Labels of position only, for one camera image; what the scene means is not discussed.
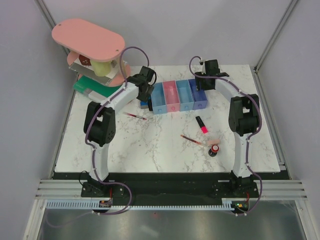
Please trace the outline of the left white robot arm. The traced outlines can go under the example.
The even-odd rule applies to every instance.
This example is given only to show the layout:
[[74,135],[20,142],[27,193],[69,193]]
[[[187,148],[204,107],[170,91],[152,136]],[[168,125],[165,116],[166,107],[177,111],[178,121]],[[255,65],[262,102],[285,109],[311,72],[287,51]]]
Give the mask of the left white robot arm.
[[87,106],[83,131],[85,143],[92,149],[90,177],[95,180],[92,191],[99,197],[106,196],[110,185],[104,181],[108,175],[108,151],[116,134],[116,115],[130,101],[147,102],[156,80],[156,72],[143,66],[138,74],[130,76],[123,85],[103,102],[90,102]]

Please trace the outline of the pink drawer bin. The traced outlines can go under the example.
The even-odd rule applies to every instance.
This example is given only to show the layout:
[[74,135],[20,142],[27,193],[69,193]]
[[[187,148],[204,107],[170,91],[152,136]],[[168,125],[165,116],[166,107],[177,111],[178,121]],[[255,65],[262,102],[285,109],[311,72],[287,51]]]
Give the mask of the pink drawer bin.
[[162,83],[167,112],[180,111],[180,98],[177,89],[177,84],[174,80],[165,81]]

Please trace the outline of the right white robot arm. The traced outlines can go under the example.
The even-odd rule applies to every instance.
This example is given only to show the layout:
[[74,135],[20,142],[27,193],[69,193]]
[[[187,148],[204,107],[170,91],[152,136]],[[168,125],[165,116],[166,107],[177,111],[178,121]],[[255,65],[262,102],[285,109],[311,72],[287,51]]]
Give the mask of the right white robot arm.
[[196,80],[196,90],[215,90],[229,102],[228,125],[234,133],[235,155],[232,173],[237,178],[248,178],[253,174],[250,168],[251,138],[262,128],[259,97],[243,92],[230,76],[221,72],[216,59],[203,60],[197,56],[202,70],[191,71]]

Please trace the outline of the blue cap black highlighter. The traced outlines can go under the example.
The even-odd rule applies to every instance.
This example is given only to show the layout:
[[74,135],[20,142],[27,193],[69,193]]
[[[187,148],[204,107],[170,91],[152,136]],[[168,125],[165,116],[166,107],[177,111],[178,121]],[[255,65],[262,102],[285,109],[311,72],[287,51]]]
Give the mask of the blue cap black highlighter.
[[151,98],[148,99],[147,105],[148,105],[149,111],[152,112],[153,111],[153,105],[152,105],[152,99]]

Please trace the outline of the light blue drawer bin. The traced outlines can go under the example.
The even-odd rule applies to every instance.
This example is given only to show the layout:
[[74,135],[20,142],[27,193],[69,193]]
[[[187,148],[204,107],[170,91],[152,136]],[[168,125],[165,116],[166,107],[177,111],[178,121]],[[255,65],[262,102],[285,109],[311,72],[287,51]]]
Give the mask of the light blue drawer bin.
[[154,85],[154,89],[151,94],[151,103],[152,111],[155,115],[167,113],[167,105],[162,82],[158,82]]

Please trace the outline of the purple drawer bin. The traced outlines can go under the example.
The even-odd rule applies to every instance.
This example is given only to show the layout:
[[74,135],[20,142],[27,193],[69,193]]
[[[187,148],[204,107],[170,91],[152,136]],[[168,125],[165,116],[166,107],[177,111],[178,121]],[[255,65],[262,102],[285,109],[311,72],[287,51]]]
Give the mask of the purple drawer bin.
[[194,100],[193,110],[205,109],[208,104],[208,99],[204,90],[197,90],[196,80],[189,79],[188,80],[191,93]]

